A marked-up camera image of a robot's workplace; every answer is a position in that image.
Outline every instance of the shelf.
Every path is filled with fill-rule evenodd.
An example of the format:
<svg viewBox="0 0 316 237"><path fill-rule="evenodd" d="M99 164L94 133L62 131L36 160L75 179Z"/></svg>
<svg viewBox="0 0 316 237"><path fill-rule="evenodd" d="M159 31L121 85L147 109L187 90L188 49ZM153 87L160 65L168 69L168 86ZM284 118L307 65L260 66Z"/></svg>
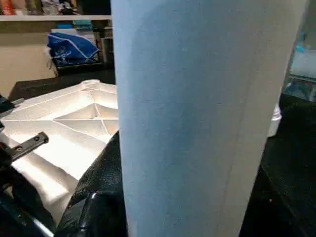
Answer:
<svg viewBox="0 0 316 237"><path fill-rule="evenodd" d="M111 20L110 15L71 15L71 16L0 16L0 21L73 21Z"/></svg>

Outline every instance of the beige wall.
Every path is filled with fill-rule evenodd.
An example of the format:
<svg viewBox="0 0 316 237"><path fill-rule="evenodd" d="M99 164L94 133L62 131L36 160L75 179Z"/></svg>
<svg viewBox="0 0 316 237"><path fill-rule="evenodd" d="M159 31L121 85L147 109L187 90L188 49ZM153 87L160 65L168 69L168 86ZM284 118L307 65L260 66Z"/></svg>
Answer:
<svg viewBox="0 0 316 237"><path fill-rule="evenodd" d="M54 77L44 48L47 33L0 34L0 93L8 96L17 81Z"/></svg>

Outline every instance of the black table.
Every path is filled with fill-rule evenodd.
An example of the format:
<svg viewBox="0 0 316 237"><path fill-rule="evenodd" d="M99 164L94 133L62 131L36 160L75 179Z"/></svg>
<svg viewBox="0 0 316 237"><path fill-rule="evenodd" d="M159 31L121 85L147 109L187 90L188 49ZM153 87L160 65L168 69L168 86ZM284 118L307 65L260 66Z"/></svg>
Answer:
<svg viewBox="0 0 316 237"><path fill-rule="evenodd" d="M99 79L115 83L113 70L18 82L11 100L29 99ZM247 236L316 236L315 103L281 95L282 121L266 142L262 162L240 233Z"/></svg>
<svg viewBox="0 0 316 237"><path fill-rule="evenodd" d="M98 79L103 83L115 84L114 70L101 70L90 73L79 73L49 79L20 81L13 87L9 99L11 101L19 98L30 99L47 94L69 86L79 84L83 80Z"/></svg>

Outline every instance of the blue bag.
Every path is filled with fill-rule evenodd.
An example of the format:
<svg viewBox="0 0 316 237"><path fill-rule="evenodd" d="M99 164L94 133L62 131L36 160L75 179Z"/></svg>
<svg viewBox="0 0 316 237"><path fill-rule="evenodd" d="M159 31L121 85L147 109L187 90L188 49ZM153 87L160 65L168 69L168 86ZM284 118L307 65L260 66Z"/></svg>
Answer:
<svg viewBox="0 0 316 237"><path fill-rule="evenodd" d="M99 49L81 36L60 32L49 33L47 46L57 67L97 62L95 55Z"/></svg>

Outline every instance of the orange object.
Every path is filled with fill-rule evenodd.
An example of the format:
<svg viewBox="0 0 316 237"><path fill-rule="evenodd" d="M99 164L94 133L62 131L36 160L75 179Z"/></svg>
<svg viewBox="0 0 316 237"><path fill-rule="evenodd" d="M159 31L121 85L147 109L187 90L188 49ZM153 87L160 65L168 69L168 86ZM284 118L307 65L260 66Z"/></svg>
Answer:
<svg viewBox="0 0 316 237"><path fill-rule="evenodd" d="M11 0L0 0L3 14L6 16L15 15Z"/></svg>

